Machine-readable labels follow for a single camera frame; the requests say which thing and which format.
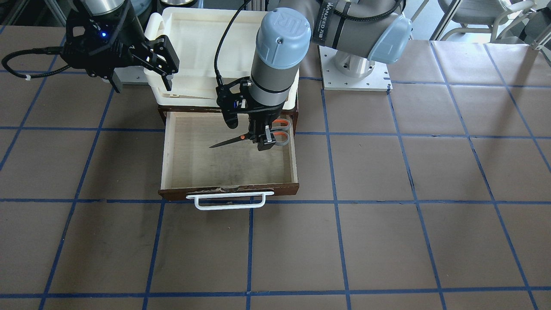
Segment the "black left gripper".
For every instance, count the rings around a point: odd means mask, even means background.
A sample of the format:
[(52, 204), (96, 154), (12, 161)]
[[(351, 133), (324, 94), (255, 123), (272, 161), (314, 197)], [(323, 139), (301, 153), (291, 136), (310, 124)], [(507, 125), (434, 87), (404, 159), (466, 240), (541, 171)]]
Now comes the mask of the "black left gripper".
[(258, 151), (271, 149), (276, 141), (272, 135), (272, 125), (267, 122), (281, 113), (287, 91), (265, 92), (254, 84), (251, 77), (241, 77), (229, 84), (224, 84), (222, 77), (217, 77), (216, 81), (216, 102), (228, 128), (238, 127), (238, 113), (256, 114), (256, 118), (249, 119), (249, 140), (258, 144)]

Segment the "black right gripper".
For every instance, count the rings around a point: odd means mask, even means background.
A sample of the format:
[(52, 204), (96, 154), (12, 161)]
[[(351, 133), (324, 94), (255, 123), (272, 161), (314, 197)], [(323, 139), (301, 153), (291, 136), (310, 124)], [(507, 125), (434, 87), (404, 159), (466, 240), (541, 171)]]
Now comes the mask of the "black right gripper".
[(180, 65), (176, 51), (167, 35), (146, 41), (134, 9), (99, 16), (71, 9), (66, 26), (61, 58), (72, 68), (110, 79), (120, 93), (124, 84), (115, 68), (141, 65), (161, 76), (168, 91), (173, 89), (169, 76), (179, 72)]

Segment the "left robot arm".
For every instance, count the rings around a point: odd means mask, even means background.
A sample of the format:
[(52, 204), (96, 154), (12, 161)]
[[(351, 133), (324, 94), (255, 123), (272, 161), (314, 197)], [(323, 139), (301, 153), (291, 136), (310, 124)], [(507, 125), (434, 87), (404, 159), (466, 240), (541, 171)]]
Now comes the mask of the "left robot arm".
[(312, 43), (369, 61), (395, 63), (412, 33), (412, 21), (402, 14), (403, 0), (282, 0), (269, 11), (256, 35), (249, 76), (224, 83), (218, 69), (222, 42), (214, 57), (217, 104), (230, 129), (238, 114), (248, 114), (248, 132), (217, 147), (251, 140), (258, 150), (283, 146), (288, 127), (273, 128), (287, 100), (299, 65)]

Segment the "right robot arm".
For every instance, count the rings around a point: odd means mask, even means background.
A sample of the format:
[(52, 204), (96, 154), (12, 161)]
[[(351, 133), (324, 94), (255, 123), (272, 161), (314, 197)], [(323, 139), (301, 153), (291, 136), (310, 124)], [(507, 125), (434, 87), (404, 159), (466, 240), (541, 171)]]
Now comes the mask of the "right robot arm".
[(171, 90), (168, 77), (178, 72), (180, 63), (167, 35), (146, 38), (129, 0), (73, 1), (61, 57), (90, 77), (106, 79), (116, 92), (122, 89), (116, 68), (141, 65), (159, 74)]

